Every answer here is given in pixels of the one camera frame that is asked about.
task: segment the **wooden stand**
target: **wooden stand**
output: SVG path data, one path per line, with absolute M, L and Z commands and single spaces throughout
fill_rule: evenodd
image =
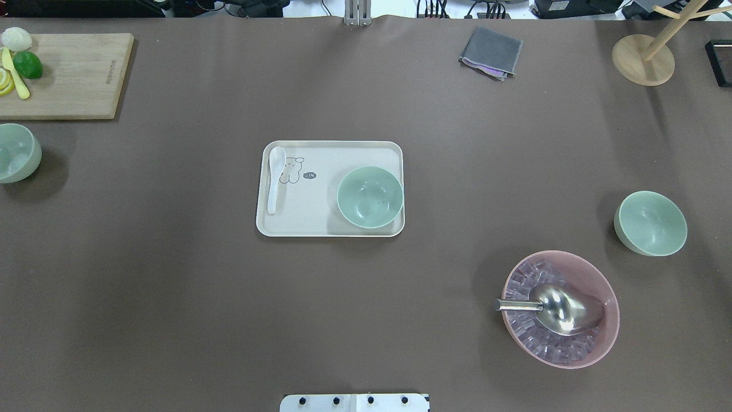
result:
M 732 10 L 732 6 L 699 12 L 707 0 L 691 0 L 680 13 L 655 6 L 653 10 L 673 20 L 653 38 L 644 34 L 631 34 L 618 40 L 613 47 L 615 68 L 633 83 L 658 86 L 673 74 L 674 62 L 666 43 L 680 28 L 693 18 Z

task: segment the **onion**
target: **onion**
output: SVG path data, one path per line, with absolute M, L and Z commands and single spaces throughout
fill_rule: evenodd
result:
M 2 44 L 12 51 L 28 50 L 33 44 L 31 34 L 20 27 L 10 27 L 2 32 Z

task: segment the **wooden base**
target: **wooden base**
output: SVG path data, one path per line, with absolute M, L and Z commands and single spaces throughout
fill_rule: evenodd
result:
M 658 86 L 673 74 L 673 54 L 665 45 L 650 60 L 645 62 L 641 58 L 653 39 L 645 34 L 631 34 L 618 40 L 613 47 L 615 68 L 633 83 Z

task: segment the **light green ceramic bowl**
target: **light green ceramic bowl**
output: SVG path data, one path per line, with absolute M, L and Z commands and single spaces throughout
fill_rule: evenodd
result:
M 375 229 L 391 223 L 404 206 L 404 190 L 393 174 L 380 167 L 348 173 L 338 186 L 338 209 L 352 224 Z
M 630 194 L 615 212 L 615 232 L 630 250 L 646 256 L 668 256 L 687 239 L 684 214 L 666 196 L 652 191 Z
M 25 126 L 0 125 L 0 183 L 30 176 L 41 161 L 41 145 Z

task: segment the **tray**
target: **tray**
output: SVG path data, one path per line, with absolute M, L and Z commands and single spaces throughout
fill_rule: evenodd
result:
M 280 146 L 287 166 L 280 177 L 277 212 L 267 213 L 269 152 Z M 352 170 L 378 166 L 404 186 L 401 148 L 391 141 L 279 140 L 264 148 L 257 200 L 257 229 L 272 237 L 380 237 L 396 236 L 404 228 L 404 208 L 390 224 L 363 229 L 338 210 L 340 181 Z

